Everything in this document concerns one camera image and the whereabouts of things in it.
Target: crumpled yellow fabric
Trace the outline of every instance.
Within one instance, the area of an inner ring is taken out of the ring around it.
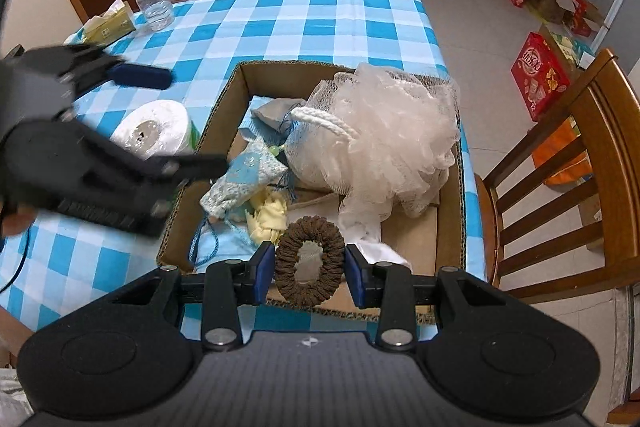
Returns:
[[[264,188],[250,199],[253,214],[244,211],[249,237],[256,244],[271,241],[277,244],[287,230],[287,201],[279,192]]]

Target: corrugated cardboard edge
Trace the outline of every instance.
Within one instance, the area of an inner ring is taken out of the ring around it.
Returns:
[[[223,88],[222,92],[220,93],[218,99],[216,100],[216,103],[214,104],[213,108],[211,109],[211,112],[209,114],[209,118],[207,118],[207,123],[205,124],[204,130],[202,132],[202,135],[200,136],[200,140],[198,142],[198,145],[196,146],[196,153],[200,151],[200,146],[202,143],[202,138],[204,136],[207,135],[207,133],[209,132],[209,128],[210,128],[210,124],[213,118],[213,115],[216,113],[216,111],[218,110],[218,108],[220,107],[220,104],[223,102],[223,100],[225,100],[226,96],[228,95],[228,91],[230,89],[230,83],[229,80],[232,79],[236,73],[238,73],[238,70],[241,70],[242,66],[246,65],[246,64],[251,64],[251,63],[255,63],[255,62],[260,62],[260,63],[267,63],[267,64],[299,64],[299,63],[304,63],[304,64],[314,64],[314,65],[318,65],[318,66],[330,66],[330,67],[334,67],[337,68],[337,70],[340,71],[346,71],[349,73],[353,73],[353,68],[348,68],[346,66],[339,66],[337,64],[330,64],[328,62],[318,62],[318,61],[314,61],[314,60],[287,60],[287,61],[282,61],[282,60],[251,60],[251,61],[245,61],[245,62],[239,62],[236,67],[234,68],[231,76],[229,77],[228,81],[225,84],[225,87]],[[423,74],[415,74],[412,73],[414,76],[416,76],[416,78],[420,79],[421,77],[425,77],[427,75],[423,75]],[[247,87],[250,88],[250,81],[247,81],[247,79],[245,79],[245,83],[247,84]],[[458,120],[458,128],[461,128],[461,121],[460,121],[460,114],[459,112],[456,112],[456,119]],[[238,129],[238,125],[240,124],[240,121],[238,121],[238,124],[235,126],[236,130]],[[462,269],[465,269],[466,266],[466,201],[465,201],[465,182],[464,182],[464,172],[463,172],[463,162],[462,162],[462,150],[460,147],[460,142],[457,142],[453,148],[452,148],[452,153],[454,155],[454,158],[456,159],[456,165],[458,167],[456,175],[458,177],[458,190],[459,190],[459,194],[460,194],[460,220],[458,220],[457,222],[460,223],[460,256],[459,256],[459,260],[458,260],[458,266],[461,267]],[[174,220],[175,217],[178,213],[178,211],[180,210],[180,204],[182,202],[182,199],[185,195],[186,192],[188,192],[190,190],[191,187],[183,187],[177,195],[176,198],[176,203],[174,205],[174,209],[171,213],[171,216],[167,219],[167,223],[166,223],[166,227],[164,229],[164,234],[162,235],[162,241],[160,244],[160,248],[158,249],[158,254],[156,254],[156,263],[160,266],[161,263],[161,257],[162,254],[164,253],[164,250],[167,246],[168,243],[168,238],[169,238],[169,232],[172,229],[172,226],[174,224]],[[437,242],[439,243],[440,241],[451,241],[451,237],[450,237],[450,227],[438,227],[437,230]],[[438,259],[438,265],[436,265],[435,267],[435,272],[437,273],[437,270],[440,269],[441,266],[444,266],[446,264],[455,264],[452,263],[451,261],[445,261],[444,263],[442,262],[442,259]],[[182,273],[189,273],[188,271],[185,271],[183,269],[180,270]],[[280,301],[275,301],[273,299],[268,299],[268,301],[266,302],[267,305],[271,305],[271,306],[276,306],[276,307],[281,307],[284,309],[291,309],[291,310],[296,310],[296,311],[307,311],[307,312],[311,312],[311,313],[316,313],[316,314],[321,314],[321,315],[330,315],[330,316],[334,316],[334,317],[340,317],[340,318],[345,318],[345,319],[354,319],[354,320],[359,320],[359,321],[367,321],[367,322],[377,322],[378,321],[378,316],[379,315],[370,315],[370,314],[365,314],[365,313],[344,313],[344,312],[339,312],[339,311],[332,311],[332,310],[325,310],[325,309],[318,309],[318,308],[296,308],[291,306],[289,303],[283,303]],[[428,325],[428,324],[435,324],[435,316],[434,316],[434,312],[433,312],[433,308],[430,309],[429,312],[426,313],[417,313],[416,314],[416,320],[417,323],[420,325]]]

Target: wooden chair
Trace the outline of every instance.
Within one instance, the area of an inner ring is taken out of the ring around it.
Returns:
[[[476,176],[488,280],[540,263],[604,238],[604,267],[522,286],[508,293],[527,303],[586,295],[640,281],[640,106],[609,50],[566,90],[527,136],[481,180]],[[580,136],[498,197],[496,188],[572,115]],[[587,151],[594,176],[508,227],[502,214],[579,153]],[[504,247],[599,194],[602,221],[504,258]]]

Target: black cable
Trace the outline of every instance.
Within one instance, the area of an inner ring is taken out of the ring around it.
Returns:
[[[11,214],[12,213],[11,209],[12,209],[12,205],[4,204],[2,206],[2,210],[0,210],[0,232],[2,230],[2,224],[4,223],[4,216]],[[29,245],[31,243],[31,227],[27,229],[26,234],[27,236],[24,241],[24,251],[22,252],[22,258],[20,259],[20,264],[18,264],[18,268],[16,269],[15,273],[12,275],[11,279],[9,279],[9,282],[5,284],[2,287],[2,289],[0,289],[0,295],[6,292],[9,289],[9,287],[15,282],[15,280],[18,279],[18,277],[20,276],[20,272],[24,267],[24,263],[27,260],[27,254],[29,253]],[[2,251],[2,249],[4,248],[5,243],[6,243],[6,239],[4,237],[0,239],[0,246],[2,246],[2,248],[0,248],[0,251]]]

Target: dining table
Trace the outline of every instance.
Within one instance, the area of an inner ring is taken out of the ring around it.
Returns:
[[[154,100],[182,103],[202,132],[236,65],[248,60],[314,60],[356,68],[361,62],[408,73],[449,78],[436,34],[420,0],[184,0],[175,21],[152,32],[141,14],[136,31],[107,48],[126,60],[170,68],[166,90],[116,86],[109,81],[82,96],[78,119],[111,136],[136,108]],[[78,40],[70,36],[68,42]],[[478,194],[464,129],[462,257],[469,273],[485,279]],[[0,254],[0,283],[19,277],[0,295],[0,305],[31,330],[40,329],[94,299],[153,270],[160,239],[108,229],[41,212],[26,234],[9,238]],[[200,336],[202,305],[187,305],[182,333]],[[376,322],[261,305],[239,307],[242,333],[253,330],[369,331]],[[421,339],[435,325],[420,325]]]

